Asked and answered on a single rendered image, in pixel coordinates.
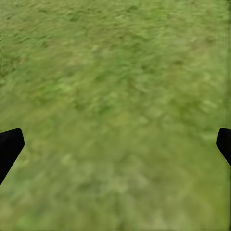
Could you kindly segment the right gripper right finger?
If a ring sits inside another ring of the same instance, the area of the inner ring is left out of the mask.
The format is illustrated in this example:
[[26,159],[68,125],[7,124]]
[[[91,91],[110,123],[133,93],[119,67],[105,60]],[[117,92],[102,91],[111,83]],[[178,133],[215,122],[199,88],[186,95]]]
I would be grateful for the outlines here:
[[220,128],[216,145],[231,166],[231,129]]

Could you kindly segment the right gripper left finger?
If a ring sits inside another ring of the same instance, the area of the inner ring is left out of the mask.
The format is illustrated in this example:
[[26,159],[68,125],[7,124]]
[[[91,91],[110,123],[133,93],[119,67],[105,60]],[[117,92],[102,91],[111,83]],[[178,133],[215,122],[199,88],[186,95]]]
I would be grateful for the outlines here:
[[0,185],[25,145],[20,128],[0,133]]

